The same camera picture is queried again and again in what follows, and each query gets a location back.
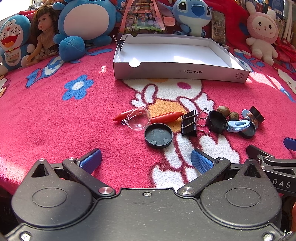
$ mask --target doll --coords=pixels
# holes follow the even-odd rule
[[[53,37],[57,32],[57,12],[51,5],[42,5],[34,14],[31,34],[37,39],[37,47],[27,57],[27,66],[34,65],[39,61],[49,58],[58,52],[58,46]]]
[[[277,58],[278,53],[272,46],[278,37],[278,28],[275,23],[276,13],[269,9],[267,13],[256,12],[252,2],[246,2],[246,8],[250,13],[247,20],[247,29],[251,38],[246,39],[252,55],[269,65],[273,65],[272,58]]]

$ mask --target plush toy eye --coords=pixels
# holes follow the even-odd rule
[[[12,27],[12,26],[14,26],[15,25],[15,19],[12,19],[11,21],[10,21],[10,27]]]
[[[185,11],[185,10],[186,10],[186,3],[184,3],[184,2],[180,3],[179,6],[178,6],[178,8],[179,8],[180,10]]]

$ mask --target blue flower pattern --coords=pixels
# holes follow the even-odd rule
[[[254,57],[251,57],[250,53],[246,52],[246,51],[241,51],[239,49],[234,49],[234,55],[236,55],[237,59],[244,65],[247,67],[247,69],[251,72],[254,73],[253,68],[258,69],[260,71],[262,71],[262,69],[260,69],[260,67],[264,67],[265,64],[257,59],[255,59]]]
[[[93,80],[87,80],[87,75],[81,75],[76,80],[71,80],[65,84],[68,89],[63,95],[63,100],[69,100],[74,97],[76,100],[81,100],[86,96],[86,89],[91,87],[94,83]]]
[[[107,52],[111,52],[111,51],[113,51],[113,49],[111,49],[111,48],[98,49],[98,47],[95,46],[95,47],[86,48],[85,54],[90,55],[90,56],[96,56],[98,54],[107,53]],[[71,61],[70,63],[71,64],[78,64],[80,62],[81,62],[81,59],[78,59],[78,60]],[[26,77],[26,79],[28,80],[26,83],[26,88],[30,88],[34,83],[36,83],[37,81],[39,81],[41,79],[48,78],[48,77],[52,76],[60,69],[60,67],[64,63],[65,62],[61,59],[60,56],[52,58],[50,60],[50,62],[43,69],[40,69],[40,68],[36,69],[35,71],[33,71],[31,74],[29,74]]]

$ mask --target pink bunny plush toy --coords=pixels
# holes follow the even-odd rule
[[[247,45],[251,46],[252,55],[269,65],[273,65],[272,57],[277,58],[278,54],[273,44],[278,37],[278,28],[275,23],[276,13],[268,10],[267,14],[256,12],[252,2],[246,2],[250,16],[247,20],[247,29],[251,38],[246,39]]]

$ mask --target pink blanket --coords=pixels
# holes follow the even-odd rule
[[[121,81],[113,75],[115,47],[89,49],[72,63],[55,56],[0,80],[2,187],[13,193],[39,158],[58,163],[93,148],[102,151],[102,163],[93,175],[117,191],[120,187],[184,185],[198,175],[190,160],[193,148],[233,163],[245,161],[249,144],[278,158],[296,158],[283,145],[285,137],[296,139],[296,95],[289,66],[275,69],[232,48],[231,53],[251,71],[245,84],[191,79]],[[155,150],[146,145],[143,131],[112,120],[139,106],[156,116],[205,107],[215,110],[220,105],[238,113],[253,105],[265,121],[252,139],[243,139],[228,132],[183,137],[177,120],[169,124],[173,143]]]

